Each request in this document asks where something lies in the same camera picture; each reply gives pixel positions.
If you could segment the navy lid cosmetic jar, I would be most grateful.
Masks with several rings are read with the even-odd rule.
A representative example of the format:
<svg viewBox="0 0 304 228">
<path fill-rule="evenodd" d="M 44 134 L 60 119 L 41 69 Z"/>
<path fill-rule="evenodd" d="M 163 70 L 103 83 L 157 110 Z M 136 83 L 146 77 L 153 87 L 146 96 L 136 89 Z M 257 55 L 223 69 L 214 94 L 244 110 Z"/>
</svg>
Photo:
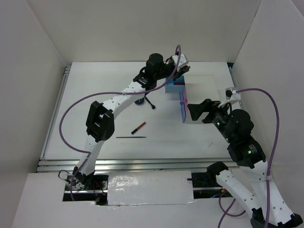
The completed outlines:
<svg viewBox="0 0 304 228">
<path fill-rule="evenodd" d="M 145 102 L 145 98 L 141 98 L 141 99 L 136 100 L 134 103 L 137 106 L 141 106 L 144 104 L 144 102 Z"/>
</svg>

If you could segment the pink drawer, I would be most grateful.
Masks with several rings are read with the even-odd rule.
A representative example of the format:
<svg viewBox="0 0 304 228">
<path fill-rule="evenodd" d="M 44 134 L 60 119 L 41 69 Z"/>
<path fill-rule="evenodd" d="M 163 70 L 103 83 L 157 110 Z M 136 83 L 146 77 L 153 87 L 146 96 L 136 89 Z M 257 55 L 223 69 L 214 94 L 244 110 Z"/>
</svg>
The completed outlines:
<svg viewBox="0 0 304 228">
<path fill-rule="evenodd" d="M 185 113 L 188 113 L 188 98 L 187 98 L 187 92 L 186 92 L 186 88 L 184 88 L 183 91 L 183 102 L 184 102 L 184 107 L 185 107 Z"/>
</svg>

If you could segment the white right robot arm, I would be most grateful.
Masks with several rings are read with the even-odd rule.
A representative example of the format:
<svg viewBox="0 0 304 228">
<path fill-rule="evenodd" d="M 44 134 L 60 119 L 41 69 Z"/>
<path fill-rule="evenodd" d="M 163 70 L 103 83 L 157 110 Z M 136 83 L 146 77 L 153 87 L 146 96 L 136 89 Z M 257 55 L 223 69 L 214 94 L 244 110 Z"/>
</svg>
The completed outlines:
<svg viewBox="0 0 304 228">
<path fill-rule="evenodd" d="M 192 120 L 203 113 L 203 123 L 213 123 L 228 142 L 228 153 L 247 176 L 254 191 L 241 184 L 223 162 L 207 168 L 207 182 L 225 188 L 244 208 L 254 228 L 296 228 L 303 223 L 300 215 L 293 213 L 282 198 L 274 180 L 267 175 L 268 162 L 259 143 L 251 136 L 254 127 L 250 115 L 242 109 L 223 107 L 210 99 L 200 104 L 189 104 Z"/>
</svg>

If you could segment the blue drawer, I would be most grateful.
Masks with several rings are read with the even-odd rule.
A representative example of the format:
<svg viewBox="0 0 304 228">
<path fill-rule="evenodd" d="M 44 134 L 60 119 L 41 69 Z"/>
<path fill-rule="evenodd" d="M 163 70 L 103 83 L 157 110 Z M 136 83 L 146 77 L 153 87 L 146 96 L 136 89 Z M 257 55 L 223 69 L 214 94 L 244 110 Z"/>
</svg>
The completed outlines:
<svg viewBox="0 0 304 228">
<path fill-rule="evenodd" d="M 175 82 L 184 82 L 184 76 L 181 76 L 177 81 Z M 173 85 L 175 83 L 172 79 L 164 86 L 165 87 L 165 93 L 173 94 L 173 93 L 183 93 L 185 85 Z"/>
</svg>

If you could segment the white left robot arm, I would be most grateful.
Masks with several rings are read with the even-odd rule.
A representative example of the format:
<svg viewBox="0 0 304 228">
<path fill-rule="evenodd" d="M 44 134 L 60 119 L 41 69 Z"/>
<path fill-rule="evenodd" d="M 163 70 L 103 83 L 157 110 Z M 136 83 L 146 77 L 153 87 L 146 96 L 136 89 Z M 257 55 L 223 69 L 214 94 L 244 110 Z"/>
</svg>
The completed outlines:
<svg viewBox="0 0 304 228">
<path fill-rule="evenodd" d="M 150 90 L 157 86 L 157 81 L 171 78 L 176 80 L 189 71 L 188 60 L 184 54 L 176 53 L 167 62 L 158 53 L 151 54 L 133 81 L 119 95 L 104 101 L 94 101 L 86 120 L 87 138 L 83 155 L 74 167 L 73 175 L 76 184 L 86 190 L 93 185 L 95 163 L 104 142 L 114 133 L 115 118 L 129 105 L 144 98 Z"/>
</svg>

